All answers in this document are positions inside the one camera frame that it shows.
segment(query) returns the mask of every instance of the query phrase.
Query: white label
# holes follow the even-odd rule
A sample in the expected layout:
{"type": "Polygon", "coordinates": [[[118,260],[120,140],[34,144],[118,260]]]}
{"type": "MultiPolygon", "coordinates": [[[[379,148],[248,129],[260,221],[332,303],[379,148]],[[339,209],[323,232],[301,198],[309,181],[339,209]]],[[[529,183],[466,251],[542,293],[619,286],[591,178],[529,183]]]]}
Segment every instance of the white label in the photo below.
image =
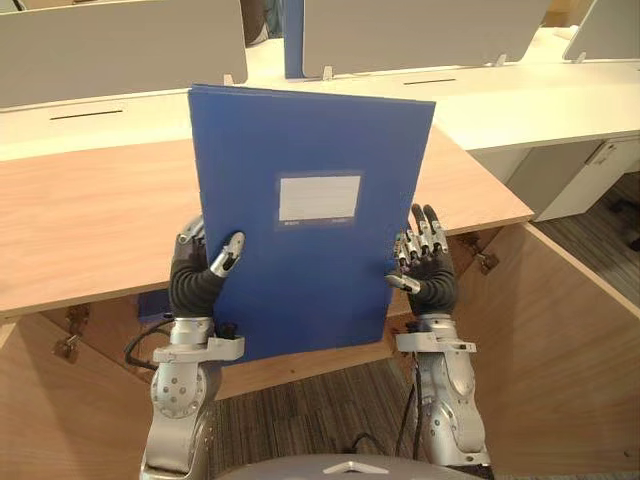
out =
{"type": "Polygon", "coordinates": [[[280,179],[281,222],[353,217],[360,176],[280,179]]]}

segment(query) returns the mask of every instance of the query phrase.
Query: robot finger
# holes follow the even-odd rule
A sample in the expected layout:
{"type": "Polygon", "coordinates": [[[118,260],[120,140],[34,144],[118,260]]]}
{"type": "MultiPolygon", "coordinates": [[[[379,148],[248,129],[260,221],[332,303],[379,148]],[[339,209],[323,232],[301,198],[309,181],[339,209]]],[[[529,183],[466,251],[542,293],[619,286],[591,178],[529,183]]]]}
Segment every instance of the robot finger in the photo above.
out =
{"type": "Polygon", "coordinates": [[[411,258],[404,238],[405,235],[403,233],[396,235],[396,243],[393,248],[393,255],[400,270],[409,268],[409,259],[411,258]]]}
{"type": "Polygon", "coordinates": [[[411,212],[418,225],[418,244],[420,245],[420,256],[425,257],[431,254],[433,250],[434,238],[431,232],[429,222],[425,217],[422,208],[417,203],[411,206],[411,212]]]}
{"type": "Polygon", "coordinates": [[[409,253],[409,261],[412,264],[417,264],[419,258],[421,256],[422,249],[420,247],[420,242],[418,240],[418,235],[413,233],[413,230],[407,228],[403,241],[405,244],[405,248],[409,253]]]}
{"type": "Polygon", "coordinates": [[[213,261],[209,270],[221,278],[229,275],[229,272],[235,267],[240,259],[240,254],[244,248],[245,236],[242,232],[235,232],[227,240],[222,247],[222,251],[213,261]]]}
{"type": "Polygon", "coordinates": [[[436,212],[433,210],[431,205],[425,205],[423,210],[430,226],[429,230],[433,235],[432,250],[435,251],[437,249],[441,249],[443,253],[448,253],[449,245],[447,244],[447,237],[444,233],[442,225],[440,224],[440,221],[438,220],[436,212]]]}
{"type": "Polygon", "coordinates": [[[391,272],[385,275],[385,280],[392,287],[399,288],[407,293],[416,295],[422,289],[422,283],[415,278],[404,275],[402,272],[391,272]]]}
{"type": "Polygon", "coordinates": [[[178,243],[186,244],[192,239],[204,240],[204,221],[202,215],[194,217],[178,234],[178,243]]]}

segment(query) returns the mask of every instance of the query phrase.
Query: wooden desk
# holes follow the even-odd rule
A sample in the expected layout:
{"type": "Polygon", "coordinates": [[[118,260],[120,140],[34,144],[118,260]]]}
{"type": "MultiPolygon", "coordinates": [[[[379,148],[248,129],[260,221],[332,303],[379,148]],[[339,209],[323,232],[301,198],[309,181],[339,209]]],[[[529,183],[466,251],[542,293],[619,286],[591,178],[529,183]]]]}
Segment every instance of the wooden desk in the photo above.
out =
{"type": "MultiPolygon", "coordinates": [[[[0,163],[0,317],[166,286],[175,235],[200,211],[190,140],[0,163]]],[[[532,212],[437,128],[415,201],[449,234],[532,212]]]]}

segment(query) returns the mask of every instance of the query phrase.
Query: blue binder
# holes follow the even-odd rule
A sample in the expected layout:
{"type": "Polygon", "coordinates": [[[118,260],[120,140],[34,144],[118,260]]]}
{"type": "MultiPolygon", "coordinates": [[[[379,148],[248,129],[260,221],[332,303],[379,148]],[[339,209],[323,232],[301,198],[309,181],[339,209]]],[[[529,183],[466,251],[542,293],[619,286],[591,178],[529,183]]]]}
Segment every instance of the blue binder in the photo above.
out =
{"type": "Polygon", "coordinates": [[[242,361],[380,340],[435,104],[196,85],[207,252],[246,234],[215,305],[242,361]]]}

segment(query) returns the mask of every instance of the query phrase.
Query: wooden cabinet door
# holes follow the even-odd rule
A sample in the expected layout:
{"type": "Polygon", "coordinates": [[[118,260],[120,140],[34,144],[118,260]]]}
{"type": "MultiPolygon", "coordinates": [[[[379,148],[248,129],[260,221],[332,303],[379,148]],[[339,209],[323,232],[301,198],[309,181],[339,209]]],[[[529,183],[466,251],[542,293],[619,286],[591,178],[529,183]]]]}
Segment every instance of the wooden cabinet door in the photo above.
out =
{"type": "Polygon", "coordinates": [[[149,386],[42,315],[0,321],[0,478],[137,479],[151,424],[149,386]]]}
{"type": "Polygon", "coordinates": [[[455,315],[496,473],[639,470],[640,310],[531,225],[485,252],[455,315]]]}

